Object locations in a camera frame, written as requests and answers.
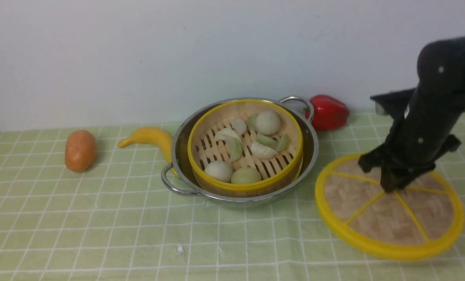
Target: bamboo steamer basket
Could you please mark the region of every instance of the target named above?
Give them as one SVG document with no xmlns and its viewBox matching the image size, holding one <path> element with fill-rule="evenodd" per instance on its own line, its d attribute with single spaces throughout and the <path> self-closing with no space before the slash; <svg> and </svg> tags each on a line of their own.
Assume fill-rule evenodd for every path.
<svg viewBox="0 0 465 281">
<path fill-rule="evenodd" d="M 215 142 L 215 134 L 223 128 L 232 128 L 234 119 L 247 119 L 252 114 L 273 110 L 281 120 L 281 127 L 271 138 L 279 140 L 284 133 L 290 137 L 287 149 L 271 159 L 262 160 L 252 155 L 250 147 L 257 133 L 248 128 L 241 137 L 243 157 L 230 163 L 230 148 L 224 141 Z M 221 104 L 206 112 L 191 130 L 187 153 L 196 181 L 202 189 L 229 197 L 262 196 L 275 192 L 292 183 L 298 177 L 302 167 L 302 130 L 293 115 L 282 107 L 261 100 L 237 100 Z M 262 180 L 257 183 L 236 185 L 225 183 L 210 177 L 204 172 L 207 165 L 215 160 L 223 160 L 234 171 L 240 167 L 257 169 Z"/>
</svg>

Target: black object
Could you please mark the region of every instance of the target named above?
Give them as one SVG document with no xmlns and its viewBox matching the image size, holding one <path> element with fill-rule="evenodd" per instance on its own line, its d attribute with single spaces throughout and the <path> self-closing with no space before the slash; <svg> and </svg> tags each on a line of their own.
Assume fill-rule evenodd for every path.
<svg viewBox="0 0 465 281">
<path fill-rule="evenodd" d="M 465 112 L 465 37 L 429 43 L 417 72 L 415 88 L 371 97 L 394 121 L 385 142 L 358 163 L 365 173 L 381 167 L 385 192 L 404 189 L 461 145 L 450 132 Z"/>
</svg>

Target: yellow steamer lid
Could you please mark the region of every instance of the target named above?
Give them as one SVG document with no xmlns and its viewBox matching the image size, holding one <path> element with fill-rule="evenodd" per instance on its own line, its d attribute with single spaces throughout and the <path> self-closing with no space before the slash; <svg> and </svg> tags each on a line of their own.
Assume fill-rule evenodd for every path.
<svg viewBox="0 0 465 281">
<path fill-rule="evenodd" d="M 322 219 L 350 245 L 390 260 L 422 260 L 446 251 L 463 230 L 462 203 L 439 174 L 405 190 L 385 193 L 380 168 L 365 174 L 360 154 L 331 162 L 319 175 L 316 202 Z"/>
</svg>

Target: yellow banana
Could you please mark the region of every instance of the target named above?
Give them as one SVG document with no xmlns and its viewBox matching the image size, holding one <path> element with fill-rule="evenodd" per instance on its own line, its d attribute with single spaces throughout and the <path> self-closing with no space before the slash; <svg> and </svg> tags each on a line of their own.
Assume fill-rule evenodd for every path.
<svg viewBox="0 0 465 281">
<path fill-rule="evenodd" d="M 133 131 L 132 134 L 122 139 L 118 143 L 118 147 L 125 148 L 131 144 L 152 144 L 163 152 L 166 162 L 171 163 L 171 145 L 172 137 L 169 133 L 165 132 L 158 127 L 141 127 Z M 172 173 L 179 178 L 175 169 L 171 170 Z"/>
</svg>

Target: red bell pepper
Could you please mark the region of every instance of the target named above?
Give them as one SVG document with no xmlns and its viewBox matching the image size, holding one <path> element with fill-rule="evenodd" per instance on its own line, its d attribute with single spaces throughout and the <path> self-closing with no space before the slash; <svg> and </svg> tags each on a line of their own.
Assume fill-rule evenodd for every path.
<svg viewBox="0 0 465 281">
<path fill-rule="evenodd" d="M 314 105 L 314 119 L 312 126 L 316 131 L 335 130 L 345 126 L 350 115 L 347 106 L 332 96 L 318 94 L 310 99 Z M 308 108 L 305 109 L 305 117 L 309 117 Z"/>
</svg>

